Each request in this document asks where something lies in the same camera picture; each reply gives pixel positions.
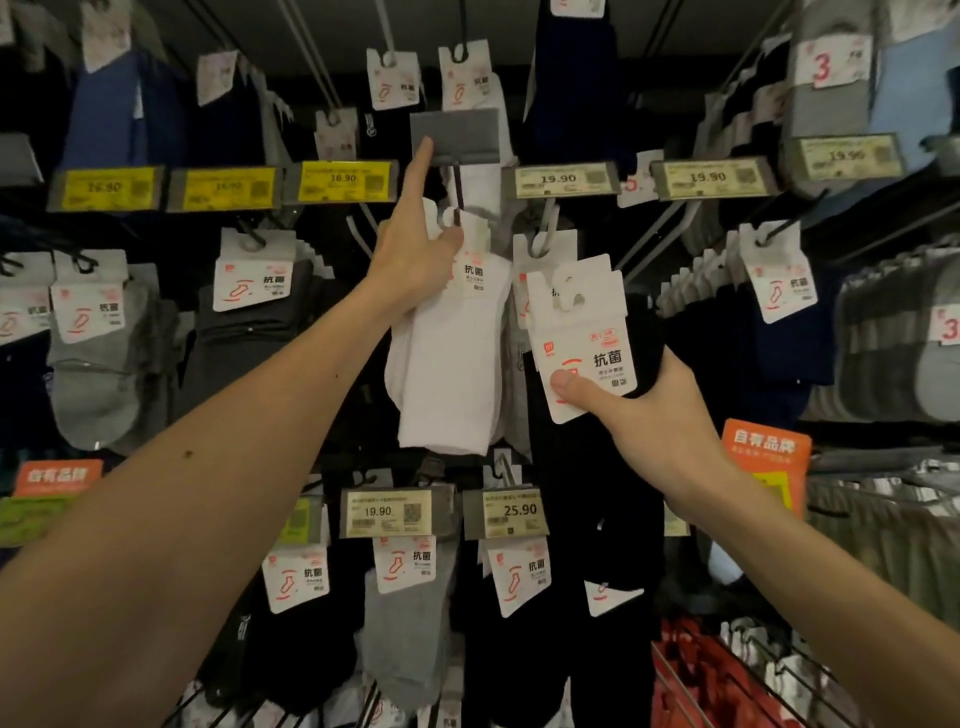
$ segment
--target price label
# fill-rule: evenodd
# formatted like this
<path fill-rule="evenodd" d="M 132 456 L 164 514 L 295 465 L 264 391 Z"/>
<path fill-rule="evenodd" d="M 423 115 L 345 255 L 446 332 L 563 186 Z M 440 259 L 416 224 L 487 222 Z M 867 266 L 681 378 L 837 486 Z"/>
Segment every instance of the price label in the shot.
<path fill-rule="evenodd" d="M 823 136 L 799 142 L 811 182 L 882 180 L 904 174 L 893 134 Z"/>
<path fill-rule="evenodd" d="M 768 197 L 776 193 L 769 167 L 756 157 L 653 162 L 650 167 L 664 200 Z"/>
<path fill-rule="evenodd" d="M 156 169 L 72 169 L 65 173 L 64 212 L 136 212 L 154 208 Z"/>
<path fill-rule="evenodd" d="M 0 499 L 0 547 L 16 548 L 43 538 L 73 500 L 70 496 Z"/>
<path fill-rule="evenodd" d="M 274 167 L 191 169 L 186 173 L 183 211 L 270 209 L 275 184 Z"/>
<path fill-rule="evenodd" d="M 960 303 L 933 307 L 929 340 L 945 347 L 960 344 Z"/>
<path fill-rule="evenodd" d="M 347 499 L 347 538 L 429 536 L 433 495 L 412 491 L 351 491 Z"/>
<path fill-rule="evenodd" d="M 485 492 L 483 519 L 488 539 L 550 535 L 539 488 Z"/>
<path fill-rule="evenodd" d="M 608 165 L 603 162 L 559 167 L 519 167 L 515 174 L 516 197 L 519 200 L 616 195 L 620 192 L 620 182 L 613 184 Z"/>
<path fill-rule="evenodd" d="M 389 161 L 306 161 L 302 203 L 384 203 L 390 201 Z"/>

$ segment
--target right arm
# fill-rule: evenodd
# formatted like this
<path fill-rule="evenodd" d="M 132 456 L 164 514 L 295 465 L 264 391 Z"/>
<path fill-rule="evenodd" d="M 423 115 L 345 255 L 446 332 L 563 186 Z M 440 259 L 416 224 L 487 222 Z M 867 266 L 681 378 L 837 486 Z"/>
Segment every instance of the right arm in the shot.
<path fill-rule="evenodd" d="M 636 400 L 567 372 L 551 383 L 599 417 L 627 463 L 730 554 L 878 728 L 960 724 L 960 635 L 742 472 L 673 352 Z"/>

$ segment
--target orange sign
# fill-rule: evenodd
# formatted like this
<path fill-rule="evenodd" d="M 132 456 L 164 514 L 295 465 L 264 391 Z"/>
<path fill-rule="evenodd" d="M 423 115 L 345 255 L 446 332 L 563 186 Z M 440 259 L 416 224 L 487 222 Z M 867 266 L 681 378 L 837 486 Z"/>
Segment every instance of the orange sign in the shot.
<path fill-rule="evenodd" d="M 76 496 L 103 474 L 103 460 L 32 460 L 20 466 L 13 495 Z"/>
<path fill-rule="evenodd" d="M 733 462 L 776 490 L 783 504 L 804 517 L 806 468 L 813 441 L 799 432 L 727 420 L 723 444 Z"/>

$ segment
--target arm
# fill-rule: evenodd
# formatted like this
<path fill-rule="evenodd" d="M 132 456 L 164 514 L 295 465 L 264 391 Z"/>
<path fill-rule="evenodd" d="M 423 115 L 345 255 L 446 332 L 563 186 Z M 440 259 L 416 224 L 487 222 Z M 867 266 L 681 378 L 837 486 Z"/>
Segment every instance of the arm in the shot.
<path fill-rule="evenodd" d="M 462 234 L 427 239 L 427 140 L 368 277 L 110 473 L 0 572 L 0 725 L 159 725 L 276 541 L 330 424 Z"/>
<path fill-rule="evenodd" d="M 624 459 L 703 528 L 810 642 L 880 728 L 960 715 L 960 635 L 792 513 L 727 457 L 689 369 L 664 353 L 637 400 L 557 372 L 567 401 L 597 415 Z"/>

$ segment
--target hang tag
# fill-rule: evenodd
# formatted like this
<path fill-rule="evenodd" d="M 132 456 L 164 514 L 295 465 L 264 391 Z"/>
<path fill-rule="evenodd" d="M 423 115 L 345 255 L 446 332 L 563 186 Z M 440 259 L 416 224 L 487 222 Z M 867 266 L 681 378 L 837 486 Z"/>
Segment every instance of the hang tag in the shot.
<path fill-rule="evenodd" d="M 560 266 L 552 285 L 543 273 L 531 273 L 527 286 L 534 359 L 557 425 L 585 414 L 553 391 L 550 377 L 558 369 L 585 376 L 619 397 L 636 389 L 623 276 L 611 272 L 609 255 Z"/>
<path fill-rule="evenodd" d="M 956 16 L 951 0 L 886 0 L 895 43 L 943 30 Z"/>
<path fill-rule="evenodd" d="M 384 65 L 378 51 L 367 49 L 367 80 L 373 109 L 402 109 L 420 103 L 420 62 L 417 54 L 397 51 L 387 58 L 393 65 Z"/>
<path fill-rule="evenodd" d="M 323 546 L 274 549 L 260 568 L 275 615 L 330 593 Z"/>
<path fill-rule="evenodd" d="M 183 185 L 183 211 L 272 209 L 276 177 L 275 167 L 189 169 Z"/>
<path fill-rule="evenodd" d="M 132 48 L 132 0 L 82 2 L 84 65 L 96 73 Z"/>
<path fill-rule="evenodd" d="M 483 519 L 488 539 L 550 535 L 539 488 L 484 491 Z"/>
<path fill-rule="evenodd" d="M 334 109 L 329 117 L 317 111 L 317 158 L 321 161 L 356 161 L 357 109 Z"/>
<path fill-rule="evenodd" d="M 810 261 L 800 247 L 800 223 L 781 232 L 767 247 L 758 245 L 779 224 L 764 223 L 757 231 L 750 225 L 740 227 L 740 257 L 767 324 L 817 304 Z"/>
<path fill-rule="evenodd" d="M 123 287 L 129 277 L 127 254 L 119 250 L 83 251 L 99 265 L 80 273 L 73 259 L 54 252 L 57 281 L 50 287 L 60 339 L 76 344 L 117 331 L 127 325 Z"/>
<path fill-rule="evenodd" d="M 550 11 L 557 17 L 603 17 L 607 0 L 550 0 Z"/>
<path fill-rule="evenodd" d="M 213 277 L 213 310 L 236 308 L 284 299 L 290 295 L 297 240 L 290 236 L 268 237 L 267 245 L 231 229 L 221 231 L 220 257 Z"/>
<path fill-rule="evenodd" d="M 49 253 L 7 253 L 13 277 L 0 277 L 0 346 L 50 328 L 50 286 L 55 279 Z"/>
<path fill-rule="evenodd" d="M 347 495 L 347 538 L 428 536 L 433 530 L 429 488 L 358 490 Z"/>
<path fill-rule="evenodd" d="M 197 61 L 197 105 L 205 107 L 233 90 L 240 51 L 200 56 Z"/>
<path fill-rule="evenodd" d="M 155 167 L 71 169 L 57 174 L 63 179 L 58 195 L 51 189 L 51 211 L 137 212 L 158 204 L 158 171 Z"/>
<path fill-rule="evenodd" d="M 792 169 L 811 182 L 880 180 L 904 175 L 900 147 L 893 134 L 820 136 L 787 145 L 788 158 L 800 157 Z"/>
<path fill-rule="evenodd" d="M 840 34 L 808 40 L 797 50 L 794 85 L 830 88 L 869 81 L 873 61 L 873 36 Z"/>
<path fill-rule="evenodd" d="M 616 609 L 621 604 L 626 604 L 644 592 L 642 589 L 637 589 L 633 592 L 620 592 L 617 589 L 611 589 L 602 584 L 591 584 L 588 581 L 584 582 L 584 587 L 587 589 L 587 605 L 589 606 L 591 617 L 605 615 L 611 609 Z"/>
<path fill-rule="evenodd" d="M 383 595 L 437 578 L 436 536 L 381 536 L 373 541 L 376 590 Z"/>
<path fill-rule="evenodd" d="M 500 615 L 509 617 L 553 581 L 550 550 L 543 537 L 497 543 L 487 550 Z"/>
<path fill-rule="evenodd" d="M 621 185 L 620 194 L 616 196 L 617 207 L 633 207 L 660 199 L 650 171 L 650 162 L 653 161 L 663 161 L 663 149 L 636 153 L 636 174 Z"/>
<path fill-rule="evenodd" d="M 467 43 L 467 57 L 463 62 L 454 58 L 463 56 L 463 44 L 458 43 L 451 55 L 449 48 L 441 47 L 440 73 L 444 82 L 444 111 L 475 109 L 490 95 L 490 44 L 486 40 Z"/>
<path fill-rule="evenodd" d="M 927 340 L 939 342 L 945 347 L 960 344 L 960 303 L 933 307 L 930 312 L 930 330 Z"/>

